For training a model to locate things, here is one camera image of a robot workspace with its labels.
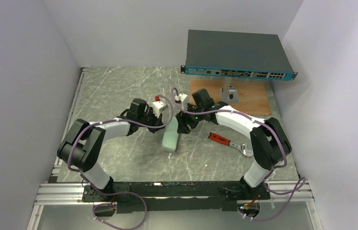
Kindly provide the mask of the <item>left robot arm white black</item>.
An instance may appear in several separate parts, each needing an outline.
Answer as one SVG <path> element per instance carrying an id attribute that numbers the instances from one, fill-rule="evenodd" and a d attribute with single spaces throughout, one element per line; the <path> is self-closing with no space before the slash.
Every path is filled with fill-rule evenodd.
<path id="1" fill-rule="evenodd" d="M 101 192 L 114 193 L 113 178 L 98 163 L 103 142 L 129 136 L 139 127 L 146 127 L 152 133 L 163 129 L 162 111 L 166 108 L 167 104 L 159 99 L 149 104 L 135 98 L 129 108 L 112 120 L 89 122 L 77 119 L 58 147 L 57 157 Z"/>

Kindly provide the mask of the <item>mint green umbrella case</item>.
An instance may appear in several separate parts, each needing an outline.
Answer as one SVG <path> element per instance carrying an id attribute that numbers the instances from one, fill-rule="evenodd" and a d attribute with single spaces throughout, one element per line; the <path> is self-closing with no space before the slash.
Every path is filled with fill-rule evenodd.
<path id="1" fill-rule="evenodd" d="M 177 119 L 173 117 L 170 123 L 165 127 L 161 144 L 162 150 L 166 152 L 176 151 L 179 139 L 178 126 Z"/>

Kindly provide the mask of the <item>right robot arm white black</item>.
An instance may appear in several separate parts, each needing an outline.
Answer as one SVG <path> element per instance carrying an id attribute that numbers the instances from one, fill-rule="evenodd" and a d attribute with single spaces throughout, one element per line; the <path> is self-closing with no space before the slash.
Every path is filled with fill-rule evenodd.
<path id="1" fill-rule="evenodd" d="M 180 109 L 176 114 L 178 133 L 189 134 L 201 121 L 228 127 L 250 140 L 254 162 L 241 177 L 240 183 L 248 190 L 254 191 L 264 183 L 275 169 L 287 166 L 287 156 L 292 146 L 279 122 L 274 117 L 257 118 L 234 109 L 225 102 L 217 102 L 210 97 L 206 89 L 192 94 L 196 104 L 187 102 L 188 95 L 171 89 L 171 99 Z"/>

